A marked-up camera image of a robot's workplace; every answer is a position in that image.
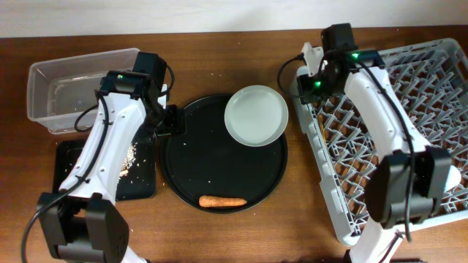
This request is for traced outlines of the wooden chopstick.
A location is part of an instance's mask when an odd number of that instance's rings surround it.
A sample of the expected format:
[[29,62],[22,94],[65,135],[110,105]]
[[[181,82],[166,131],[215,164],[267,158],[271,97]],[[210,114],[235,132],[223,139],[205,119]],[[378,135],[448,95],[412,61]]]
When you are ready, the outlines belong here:
[[317,120],[318,120],[318,124],[319,124],[319,127],[320,127],[320,133],[321,133],[321,135],[322,135],[323,141],[326,142],[323,115],[319,114],[319,115],[317,116]]

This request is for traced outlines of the light grey plate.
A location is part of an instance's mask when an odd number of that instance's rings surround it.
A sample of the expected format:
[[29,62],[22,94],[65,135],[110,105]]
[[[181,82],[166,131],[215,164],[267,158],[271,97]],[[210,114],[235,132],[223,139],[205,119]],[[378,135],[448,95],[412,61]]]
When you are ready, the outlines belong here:
[[229,135],[242,145],[262,147],[279,139],[288,123],[287,103],[265,85],[250,85],[234,93],[224,110]]

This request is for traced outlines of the orange carrot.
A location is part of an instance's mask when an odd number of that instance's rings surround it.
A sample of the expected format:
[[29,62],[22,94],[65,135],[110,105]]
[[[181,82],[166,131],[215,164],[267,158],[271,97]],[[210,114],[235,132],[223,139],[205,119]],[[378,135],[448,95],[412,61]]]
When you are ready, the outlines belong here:
[[199,198],[199,206],[201,207],[240,207],[247,203],[242,198],[228,198],[215,196],[201,196]]

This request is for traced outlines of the blue cup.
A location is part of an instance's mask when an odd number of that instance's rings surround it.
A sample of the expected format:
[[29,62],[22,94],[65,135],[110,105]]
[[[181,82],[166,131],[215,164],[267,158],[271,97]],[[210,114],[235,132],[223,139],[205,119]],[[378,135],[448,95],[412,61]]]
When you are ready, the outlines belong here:
[[451,190],[452,188],[455,188],[461,181],[461,173],[458,170],[457,167],[454,165],[450,166],[449,170],[449,175],[448,175],[448,180],[446,183],[446,190]]

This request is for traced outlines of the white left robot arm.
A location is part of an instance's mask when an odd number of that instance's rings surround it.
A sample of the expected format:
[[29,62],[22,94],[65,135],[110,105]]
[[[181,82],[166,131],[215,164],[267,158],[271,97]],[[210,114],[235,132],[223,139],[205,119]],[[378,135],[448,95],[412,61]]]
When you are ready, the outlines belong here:
[[167,103],[172,69],[156,53],[139,52],[127,71],[110,70],[95,91],[97,116],[83,150],[58,192],[44,192],[24,230],[20,257],[36,221],[54,259],[66,262],[144,262],[129,246],[129,225],[116,192],[129,146],[140,129],[151,137],[186,131],[184,111]]

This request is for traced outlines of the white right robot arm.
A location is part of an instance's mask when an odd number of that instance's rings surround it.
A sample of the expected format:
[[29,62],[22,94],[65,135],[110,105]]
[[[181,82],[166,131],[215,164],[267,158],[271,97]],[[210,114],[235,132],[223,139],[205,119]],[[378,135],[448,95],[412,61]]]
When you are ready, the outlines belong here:
[[357,108],[377,150],[379,164],[364,190],[369,219],[344,262],[389,262],[412,226],[439,210],[461,174],[448,151],[415,128],[390,84],[376,50],[359,50],[348,23],[322,30],[322,44],[303,46],[291,90],[301,130],[314,142],[319,126],[312,104],[344,94]]

